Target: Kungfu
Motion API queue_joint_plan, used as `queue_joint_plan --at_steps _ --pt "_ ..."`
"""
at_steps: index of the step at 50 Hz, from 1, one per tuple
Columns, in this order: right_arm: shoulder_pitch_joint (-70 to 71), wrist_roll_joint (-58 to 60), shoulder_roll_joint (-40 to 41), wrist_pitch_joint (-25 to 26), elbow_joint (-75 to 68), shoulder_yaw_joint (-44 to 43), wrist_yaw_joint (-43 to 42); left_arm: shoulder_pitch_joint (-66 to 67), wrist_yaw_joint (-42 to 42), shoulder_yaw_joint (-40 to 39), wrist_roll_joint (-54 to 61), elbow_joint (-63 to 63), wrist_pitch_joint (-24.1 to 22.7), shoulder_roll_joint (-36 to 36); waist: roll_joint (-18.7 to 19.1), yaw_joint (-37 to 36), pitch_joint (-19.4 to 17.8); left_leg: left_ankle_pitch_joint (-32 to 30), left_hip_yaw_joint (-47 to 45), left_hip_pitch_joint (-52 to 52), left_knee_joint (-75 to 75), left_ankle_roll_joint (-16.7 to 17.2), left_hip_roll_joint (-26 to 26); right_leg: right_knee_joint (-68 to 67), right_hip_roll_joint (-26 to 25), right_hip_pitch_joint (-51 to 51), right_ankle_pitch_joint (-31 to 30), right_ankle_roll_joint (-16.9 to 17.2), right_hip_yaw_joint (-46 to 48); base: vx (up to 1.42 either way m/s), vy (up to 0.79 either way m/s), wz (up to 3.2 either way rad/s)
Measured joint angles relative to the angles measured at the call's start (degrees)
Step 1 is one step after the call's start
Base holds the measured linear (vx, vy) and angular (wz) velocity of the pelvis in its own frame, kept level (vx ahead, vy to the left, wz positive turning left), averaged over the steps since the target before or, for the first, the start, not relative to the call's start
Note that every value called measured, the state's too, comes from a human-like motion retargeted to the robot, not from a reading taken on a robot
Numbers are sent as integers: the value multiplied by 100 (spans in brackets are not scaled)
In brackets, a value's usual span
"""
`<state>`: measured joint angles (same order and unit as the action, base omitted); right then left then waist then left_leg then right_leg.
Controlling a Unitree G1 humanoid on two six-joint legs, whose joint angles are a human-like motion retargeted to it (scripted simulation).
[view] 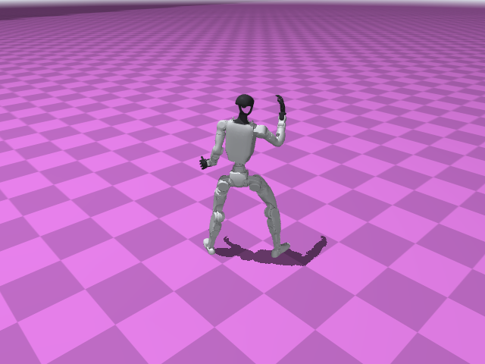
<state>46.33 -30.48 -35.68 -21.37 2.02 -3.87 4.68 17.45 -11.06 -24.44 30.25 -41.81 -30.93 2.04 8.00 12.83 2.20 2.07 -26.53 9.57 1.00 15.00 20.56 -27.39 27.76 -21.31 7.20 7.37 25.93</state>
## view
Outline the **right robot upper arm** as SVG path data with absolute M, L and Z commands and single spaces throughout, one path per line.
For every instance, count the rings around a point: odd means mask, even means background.
M 254 134 L 257 138 L 263 138 L 267 140 L 269 143 L 273 144 L 276 147 L 282 146 L 278 142 L 278 136 L 275 136 L 269 129 L 264 125 L 255 125 L 254 126 Z

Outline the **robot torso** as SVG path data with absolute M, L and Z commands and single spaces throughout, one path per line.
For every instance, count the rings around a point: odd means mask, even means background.
M 235 162 L 233 170 L 230 171 L 231 187 L 247 187 L 249 171 L 246 170 L 245 164 L 251 158 L 254 149 L 256 135 L 254 134 L 255 123 L 249 121 L 249 124 L 236 124 L 233 119 L 227 122 L 226 126 L 226 153 L 228 160 Z

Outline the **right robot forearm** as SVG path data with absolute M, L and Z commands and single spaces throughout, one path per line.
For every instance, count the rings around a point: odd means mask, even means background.
M 285 129 L 286 129 L 286 116 L 284 115 L 284 119 L 281 121 L 280 120 L 280 116 L 278 116 L 278 124 L 277 124 L 277 132 L 276 132 L 276 136 L 279 137 L 278 138 L 278 142 L 279 144 L 283 144 L 284 140 L 285 140 Z

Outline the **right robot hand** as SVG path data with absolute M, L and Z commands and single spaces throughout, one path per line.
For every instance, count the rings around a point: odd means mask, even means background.
M 279 116 L 280 116 L 280 120 L 282 121 L 284 119 L 284 115 L 286 115 L 285 105 L 284 105 L 282 96 L 276 95 L 276 97 L 279 97 L 279 98 L 277 98 L 277 101 L 280 103 L 280 113 L 279 113 Z

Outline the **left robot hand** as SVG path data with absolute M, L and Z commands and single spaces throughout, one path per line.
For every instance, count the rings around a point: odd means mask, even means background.
M 203 170 L 203 169 L 206 169 L 207 167 L 211 167 L 211 166 L 208 166 L 208 165 L 207 165 L 207 162 L 206 162 L 206 161 L 207 161 L 207 160 L 209 160 L 209 159 L 204 159 L 204 158 L 203 158 L 203 156 L 201 156 L 201 159 L 202 159 L 202 160 L 199 160 L 199 161 L 201 162 L 201 163 L 199 163 L 199 164 L 201 165 L 202 170 Z

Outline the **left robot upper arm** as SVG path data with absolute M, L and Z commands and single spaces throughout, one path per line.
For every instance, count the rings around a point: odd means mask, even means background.
M 224 148 L 222 147 L 225 137 L 225 130 L 227 126 L 228 120 L 221 120 L 217 123 L 217 132 L 215 137 L 215 148 L 214 154 L 215 155 L 222 155 Z

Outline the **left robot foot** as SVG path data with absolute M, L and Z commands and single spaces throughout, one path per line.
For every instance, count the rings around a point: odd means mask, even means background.
M 215 249 L 214 249 L 214 247 L 212 248 L 212 246 L 211 246 L 211 248 L 208 248 L 208 241 L 209 241 L 209 238 L 205 238 L 203 240 L 204 247 L 207 249 L 208 254 L 214 255 L 215 254 Z

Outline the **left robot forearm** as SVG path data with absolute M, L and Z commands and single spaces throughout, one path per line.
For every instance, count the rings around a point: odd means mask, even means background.
M 213 147 L 213 149 L 211 151 L 211 157 L 210 157 L 210 159 L 206 161 L 208 166 L 217 165 L 217 160 L 220 158 L 219 155 L 215 155 L 214 154 L 214 148 L 215 148 L 215 146 Z

